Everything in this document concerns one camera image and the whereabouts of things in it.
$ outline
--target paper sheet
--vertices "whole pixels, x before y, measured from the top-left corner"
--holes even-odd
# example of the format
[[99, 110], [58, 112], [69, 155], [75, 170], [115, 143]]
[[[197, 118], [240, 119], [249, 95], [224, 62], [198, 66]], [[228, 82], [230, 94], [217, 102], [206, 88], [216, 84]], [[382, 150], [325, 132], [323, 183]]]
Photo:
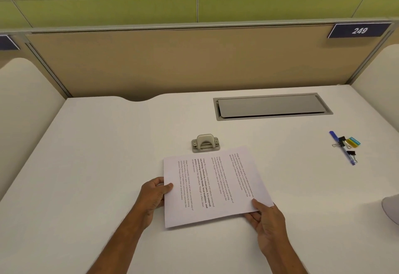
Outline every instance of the paper sheet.
[[164, 181], [174, 185], [165, 195], [167, 228], [256, 211], [252, 198], [273, 206], [246, 146], [167, 157]]

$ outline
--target black binder clip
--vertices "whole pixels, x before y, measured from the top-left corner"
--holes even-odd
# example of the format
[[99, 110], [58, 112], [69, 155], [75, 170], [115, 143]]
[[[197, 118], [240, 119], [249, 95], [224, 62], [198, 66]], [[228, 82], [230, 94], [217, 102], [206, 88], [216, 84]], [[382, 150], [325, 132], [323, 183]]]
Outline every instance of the black binder clip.
[[347, 142], [346, 142], [346, 138], [345, 136], [341, 136], [338, 138], [340, 140], [340, 143], [337, 144], [332, 144], [333, 147], [346, 147], [347, 149], [352, 149], [352, 146], [350, 146]]
[[357, 160], [355, 158], [356, 152], [355, 151], [346, 151], [346, 153], [350, 156], [351, 159], [353, 159], [353, 161], [355, 163], [357, 163]]

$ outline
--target cubicle partition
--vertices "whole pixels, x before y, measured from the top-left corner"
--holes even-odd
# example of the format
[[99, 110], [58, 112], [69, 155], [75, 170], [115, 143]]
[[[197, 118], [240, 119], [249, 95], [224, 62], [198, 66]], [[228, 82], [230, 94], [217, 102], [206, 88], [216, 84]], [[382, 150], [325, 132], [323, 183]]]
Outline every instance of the cubicle partition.
[[20, 30], [8, 32], [21, 46], [8, 57], [33, 58], [58, 90], [73, 97], [139, 101], [176, 92], [346, 84], [380, 50], [399, 43], [393, 19], [367, 21], [392, 22], [380, 37], [328, 39], [337, 22], [362, 21]]

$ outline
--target printed number 249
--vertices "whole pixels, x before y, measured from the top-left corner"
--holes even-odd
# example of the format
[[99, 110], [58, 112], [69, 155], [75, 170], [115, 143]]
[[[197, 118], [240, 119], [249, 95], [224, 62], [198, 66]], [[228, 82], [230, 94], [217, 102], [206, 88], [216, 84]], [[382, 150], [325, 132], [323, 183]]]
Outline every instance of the printed number 249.
[[365, 28], [355, 28], [355, 31], [353, 31], [352, 34], [366, 33], [367, 30], [368, 30], [367, 27], [365, 27]]

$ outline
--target forearm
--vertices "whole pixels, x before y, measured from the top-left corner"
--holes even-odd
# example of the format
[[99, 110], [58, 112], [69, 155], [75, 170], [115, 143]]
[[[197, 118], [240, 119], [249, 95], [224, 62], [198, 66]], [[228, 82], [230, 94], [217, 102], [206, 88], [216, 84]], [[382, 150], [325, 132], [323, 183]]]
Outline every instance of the forearm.
[[263, 254], [273, 274], [308, 274], [288, 238], [272, 243]]
[[132, 209], [87, 274], [126, 274], [142, 232], [142, 215]]

